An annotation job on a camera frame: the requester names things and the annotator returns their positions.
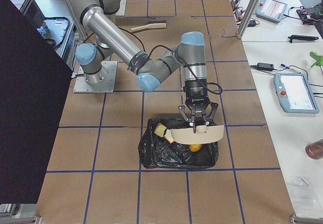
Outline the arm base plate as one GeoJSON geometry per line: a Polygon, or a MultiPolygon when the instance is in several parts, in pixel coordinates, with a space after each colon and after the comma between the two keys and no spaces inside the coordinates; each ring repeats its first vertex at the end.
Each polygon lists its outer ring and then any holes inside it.
{"type": "Polygon", "coordinates": [[[74,93],[113,93],[115,88],[117,61],[102,61],[101,69],[96,74],[85,74],[79,68],[74,85],[74,93]]]}

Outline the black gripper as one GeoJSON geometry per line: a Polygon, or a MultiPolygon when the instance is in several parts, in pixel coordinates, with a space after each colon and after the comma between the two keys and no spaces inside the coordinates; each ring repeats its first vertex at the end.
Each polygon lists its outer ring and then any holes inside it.
{"type": "Polygon", "coordinates": [[[191,116],[188,117],[185,113],[185,105],[178,106],[183,119],[193,127],[193,133],[196,133],[196,113],[201,113],[202,118],[206,126],[209,126],[213,122],[216,111],[219,104],[211,102],[208,97],[207,89],[207,80],[198,79],[198,80],[186,80],[185,81],[185,93],[186,100],[185,104],[191,110],[191,116]],[[206,108],[210,104],[211,112],[209,115],[206,115],[206,108]]]}

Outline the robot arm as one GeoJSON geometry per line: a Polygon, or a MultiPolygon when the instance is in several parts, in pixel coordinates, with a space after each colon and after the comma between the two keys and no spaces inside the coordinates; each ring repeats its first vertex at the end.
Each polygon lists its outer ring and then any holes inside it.
{"type": "Polygon", "coordinates": [[[84,43],[77,48],[76,57],[86,75],[102,72],[99,55],[115,53],[136,74],[137,84],[146,92],[160,86],[176,69],[184,68],[186,93],[185,106],[191,110],[186,116],[185,107],[179,106],[184,120],[194,129],[198,123],[209,126],[218,105],[210,101],[207,87],[204,36],[199,31],[186,32],[179,45],[166,48],[156,61],[126,36],[108,16],[120,8],[121,0],[71,0],[74,15],[80,24],[96,36],[95,44],[84,43]]]}

